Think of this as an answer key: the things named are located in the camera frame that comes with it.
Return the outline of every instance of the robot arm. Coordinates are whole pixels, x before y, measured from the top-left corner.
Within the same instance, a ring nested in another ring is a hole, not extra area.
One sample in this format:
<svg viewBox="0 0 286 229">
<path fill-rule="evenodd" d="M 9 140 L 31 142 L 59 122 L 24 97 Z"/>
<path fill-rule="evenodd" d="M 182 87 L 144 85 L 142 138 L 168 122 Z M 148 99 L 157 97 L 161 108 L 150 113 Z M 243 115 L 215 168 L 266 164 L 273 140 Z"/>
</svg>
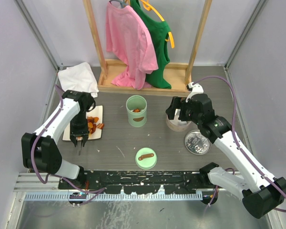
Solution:
<svg viewBox="0 0 286 229">
<path fill-rule="evenodd" d="M 261 218 L 284 201 L 284 197 L 265 179 L 265 176 L 284 193 L 286 193 L 286 180 L 283 177 L 275 178 L 265 169 L 237 135 L 240 147 L 236 145 L 230 123 L 225 118 L 215 115 L 212 101 L 198 84 L 190 83 L 187 88 L 192 91 L 187 98 L 173 97 L 170 107 L 166 110 L 168 118 L 173 119 L 175 110 L 180 109 L 179 120 L 197 124 L 201 134 L 222 150 L 243 176 L 241 179 L 226 172 L 219 165 L 210 163 L 199 170 L 201 181 L 208 185 L 218 185 L 231 192 L 242 200 L 252 216 Z M 263 171 L 264 177 L 252 166 L 240 148 Z"/>
<path fill-rule="evenodd" d="M 90 93 L 67 90 L 62 95 L 63 107 L 59 105 L 48 120 L 33 134 L 25 133 L 21 139 L 23 165 L 33 168 L 31 150 L 37 136 L 44 130 L 34 149 L 34 161 L 40 172 L 78 179 L 82 182 L 83 168 L 63 160 L 57 147 L 58 139 L 70 123 L 70 139 L 77 146 L 77 138 L 82 137 L 82 146 L 88 140 L 89 131 L 86 112 L 95 108 L 95 100 Z"/>
</svg>

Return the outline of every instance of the white plate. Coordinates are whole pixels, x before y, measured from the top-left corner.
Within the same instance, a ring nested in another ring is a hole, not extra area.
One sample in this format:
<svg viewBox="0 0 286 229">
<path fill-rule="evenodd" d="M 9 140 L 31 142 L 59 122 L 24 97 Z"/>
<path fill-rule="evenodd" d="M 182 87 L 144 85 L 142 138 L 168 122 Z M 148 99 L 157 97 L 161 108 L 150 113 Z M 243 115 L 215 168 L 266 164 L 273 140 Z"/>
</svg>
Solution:
<svg viewBox="0 0 286 229">
<path fill-rule="evenodd" d="M 99 123 L 102 123 L 103 122 L 103 106 L 96 106 L 92 111 L 87 112 L 86 117 L 98 117 L 99 121 L 96 123 L 96 125 Z M 99 128 L 96 128 L 95 132 L 88 138 L 88 140 L 99 139 L 101 137 L 102 137 L 102 130 Z M 66 129 L 63 132 L 62 140 L 71 141 L 70 140 L 70 123 L 67 125 Z"/>
</svg>

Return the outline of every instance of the wooden rack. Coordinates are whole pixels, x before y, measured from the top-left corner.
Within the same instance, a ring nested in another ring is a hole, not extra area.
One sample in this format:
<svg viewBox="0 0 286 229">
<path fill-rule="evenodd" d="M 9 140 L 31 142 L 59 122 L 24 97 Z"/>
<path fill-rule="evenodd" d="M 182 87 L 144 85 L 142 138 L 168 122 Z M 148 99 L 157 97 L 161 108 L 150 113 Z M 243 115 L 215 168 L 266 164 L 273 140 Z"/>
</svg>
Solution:
<svg viewBox="0 0 286 229">
<path fill-rule="evenodd" d="M 108 60 L 104 58 L 104 54 L 101 47 L 101 41 L 99 33 L 97 31 L 97 26 L 95 23 L 95 18 L 93 14 L 93 9 L 91 5 L 91 0 L 83 0 L 86 14 L 89 21 L 89 26 L 91 29 L 95 49 L 101 65 L 101 76 L 98 82 L 98 88 L 101 92 L 110 93 L 127 93 L 127 94 L 150 94 L 150 95 L 163 95 L 163 96 L 187 96 L 188 91 L 186 86 L 192 81 L 192 68 L 194 60 L 198 51 L 200 40 L 204 31 L 204 26 L 206 19 L 211 7 L 212 0 L 204 1 L 204 8 L 200 18 L 199 26 L 197 29 L 197 34 L 195 37 L 192 54 L 189 63 L 169 63 L 164 70 L 164 79 L 172 86 L 171 89 L 160 89 L 160 88 L 143 88 L 141 90 L 136 90 L 132 87 L 118 87 L 111 84 L 111 81 L 120 73 L 122 73 L 126 67 L 120 60 Z"/>
</svg>

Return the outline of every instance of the green cup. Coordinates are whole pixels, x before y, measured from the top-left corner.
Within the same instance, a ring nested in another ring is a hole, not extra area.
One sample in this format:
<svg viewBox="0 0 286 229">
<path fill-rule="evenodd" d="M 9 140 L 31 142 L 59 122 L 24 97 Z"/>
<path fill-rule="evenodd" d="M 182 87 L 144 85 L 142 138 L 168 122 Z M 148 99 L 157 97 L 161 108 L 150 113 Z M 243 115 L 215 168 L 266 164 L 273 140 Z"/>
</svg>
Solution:
<svg viewBox="0 0 286 229">
<path fill-rule="evenodd" d="M 142 96 L 133 95 L 129 97 L 126 101 L 126 109 L 128 114 L 128 122 L 130 125 L 140 127 L 146 123 L 147 102 Z M 139 109 L 141 111 L 135 113 L 133 112 L 135 109 Z"/>
</svg>

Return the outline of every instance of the white wall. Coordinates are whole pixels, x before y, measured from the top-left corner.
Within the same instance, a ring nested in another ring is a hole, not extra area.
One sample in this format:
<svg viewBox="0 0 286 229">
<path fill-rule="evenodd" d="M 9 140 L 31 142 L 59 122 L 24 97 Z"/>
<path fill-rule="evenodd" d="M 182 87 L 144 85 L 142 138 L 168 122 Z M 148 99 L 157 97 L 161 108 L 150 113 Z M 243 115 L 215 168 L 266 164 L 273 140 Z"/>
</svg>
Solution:
<svg viewBox="0 0 286 229">
<path fill-rule="evenodd" d="M 268 1 L 230 72 L 254 154 L 286 179 L 286 0 Z"/>
<path fill-rule="evenodd" d="M 83 61 L 99 65 L 82 0 L 24 0 L 38 27 L 55 47 L 64 65 Z M 105 14 L 107 0 L 92 0 L 95 20 L 105 58 Z M 195 64 L 227 62 L 258 0 L 214 0 L 210 8 Z M 171 27 L 175 48 L 169 48 L 172 62 L 188 62 L 203 0 L 151 0 Z M 152 11 L 147 12 L 156 20 Z"/>
<path fill-rule="evenodd" d="M 21 137 L 40 124 L 55 70 L 14 1 L 0 0 L 0 229 L 18 173 Z"/>
</svg>

